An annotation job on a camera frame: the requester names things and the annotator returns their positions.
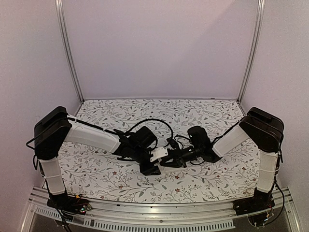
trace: white wall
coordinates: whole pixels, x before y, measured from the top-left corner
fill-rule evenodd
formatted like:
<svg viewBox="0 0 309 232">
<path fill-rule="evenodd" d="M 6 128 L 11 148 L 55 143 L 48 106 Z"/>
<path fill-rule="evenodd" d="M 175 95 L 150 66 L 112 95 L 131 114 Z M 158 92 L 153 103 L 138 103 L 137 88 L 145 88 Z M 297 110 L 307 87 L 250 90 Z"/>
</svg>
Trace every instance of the white wall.
<svg viewBox="0 0 309 232">
<path fill-rule="evenodd" d="M 0 231 L 16 232 L 33 185 L 42 180 L 25 143 L 58 105 L 78 108 L 55 1 L 0 1 Z"/>
<path fill-rule="evenodd" d="M 237 98 L 257 3 L 64 1 L 84 97 Z"/>
<path fill-rule="evenodd" d="M 284 121 L 279 176 L 309 231 L 309 1 L 267 1 L 243 106 Z"/>
</svg>

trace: floral pattern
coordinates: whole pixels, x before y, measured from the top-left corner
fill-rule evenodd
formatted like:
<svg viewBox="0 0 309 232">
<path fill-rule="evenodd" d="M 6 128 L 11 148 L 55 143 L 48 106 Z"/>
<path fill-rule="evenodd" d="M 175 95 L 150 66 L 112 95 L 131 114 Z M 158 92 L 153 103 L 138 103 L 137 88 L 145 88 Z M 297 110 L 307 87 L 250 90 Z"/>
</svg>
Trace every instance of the floral pattern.
<svg viewBox="0 0 309 232">
<path fill-rule="evenodd" d="M 242 117 L 235 101 L 211 100 L 90 100 L 77 115 L 109 130 L 126 131 L 143 119 L 159 118 L 171 125 L 175 135 L 186 136 L 190 127 L 199 125 L 211 140 Z M 144 125 L 158 137 L 159 146 L 170 137 L 162 123 L 148 121 Z M 69 194 L 138 203 L 193 203 L 251 196 L 260 165 L 251 140 L 217 163 L 188 163 L 186 169 L 159 176 L 143 176 L 137 163 L 119 161 L 106 151 L 77 143 L 63 144 L 59 162 Z"/>
</svg>

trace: table surface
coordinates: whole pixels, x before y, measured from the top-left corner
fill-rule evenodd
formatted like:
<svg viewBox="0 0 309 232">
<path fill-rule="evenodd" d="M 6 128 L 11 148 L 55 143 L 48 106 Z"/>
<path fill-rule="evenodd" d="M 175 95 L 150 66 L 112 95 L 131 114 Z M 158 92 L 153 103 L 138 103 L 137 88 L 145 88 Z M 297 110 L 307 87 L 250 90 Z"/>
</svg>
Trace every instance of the table surface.
<svg viewBox="0 0 309 232">
<path fill-rule="evenodd" d="M 170 124 L 175 135 L 187 136 L 187 130 L 198 125 L 211 140 L 242 117 L 235 101 L 215 100 L 89 100 L 77 114 L 78 119 L 109 130 L 126 131 L 143 119 L 159 118 Z M 162 123 L 144 125 L 158 137 L 159 146 L 170 137 Z M 135 162 L 118 161 L 95 147 L 64 143 L 59 162 L 69 194 L 121 202 L 194 203 L 252 196 L 260 157 L 255 144 L 247 140 L 217 163 L 189 163 L 185 170 L 143 176 Z"/>
</svg>

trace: white object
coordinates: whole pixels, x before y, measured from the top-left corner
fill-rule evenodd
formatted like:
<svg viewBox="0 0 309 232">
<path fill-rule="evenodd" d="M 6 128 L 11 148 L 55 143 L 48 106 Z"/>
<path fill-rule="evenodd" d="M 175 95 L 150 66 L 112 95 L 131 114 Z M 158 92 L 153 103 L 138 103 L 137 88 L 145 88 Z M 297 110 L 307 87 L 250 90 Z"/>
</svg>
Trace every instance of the white object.
<svg viewBox="0 0 309 232">
<path fill-rule="evenodd" d="M 150 162 L 154 162 L 154 161 L 156 161 L 159 158 L 167 156 L 168 155 L 168 150 L 166 148 L 164 148 L 164 147 L 158 147 L 155 150 L 153 150 L 151 152 L 151 154 L 153 156 L 150 158 Z"/>
<path fill-rule="evenodd" d="M 274 184 L 278 153 L 267 153 L 260 150 L 260 154 L 260 175 L 256 188 L 261 192 L 269 192 Z"/>
<path fill-rule="evenodd" d="M 72 128 L 65 138 L 65 142 L 75 142 L 94 146 L 111 153 L 120 145 L 117 135 L 111 135 L 102 130 L 75 121 L 70 121 L 70 124 L 72 124 Z"/>
<path fill-rule="evenodd" d="M 225 136 L 219 139 L 213 145 L 212 149 L 217 156 L 223 157 L 233 148 L 249 138 L 247 133 L 239 125 L 236 125 Z"/>
<path fill-rule="evenodd" d="M 64 193 L 65 187 L 61 176 L 58 158 L 52 158 L 50 160 L 40 159 L 39 161 L 44 170 L 44 178 L 47 181 L 50 193 L 53 195 Z"/>
</svg>

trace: floral tablecloth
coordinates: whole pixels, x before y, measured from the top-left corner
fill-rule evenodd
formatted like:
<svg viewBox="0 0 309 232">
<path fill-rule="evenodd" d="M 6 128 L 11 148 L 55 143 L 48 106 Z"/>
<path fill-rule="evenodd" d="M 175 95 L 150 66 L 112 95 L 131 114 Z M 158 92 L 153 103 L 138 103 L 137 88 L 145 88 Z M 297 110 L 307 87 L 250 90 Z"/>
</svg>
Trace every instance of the floral tablecloth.
<svg viewBox="0 0 309 232">
<path fill-rule="evenodd" d="M 169 123 L 175 134 L 187 136 L 190 127 L 199 125 L 214 139 L 243 114 L 235 101 L 90 100 L 83 103 L 77 117 L 105 129 L 122 131 L 145 118 L 159 118 Z M 170 133 L 164 124 L 146 122 L 143 125 L 154 132 L 159 145 L 166 143 Z M 159 176 L 143 176 L 138 164 L 116 158 L 95 147 L 64 143 L 59 162 L 68 193 L 138 203 L 226 200 L 253 194 L 260 165 L 251 140 L 217 163 L 205 162 L 199 166 L 189 163 L 185 170 Z"/>
</svg>

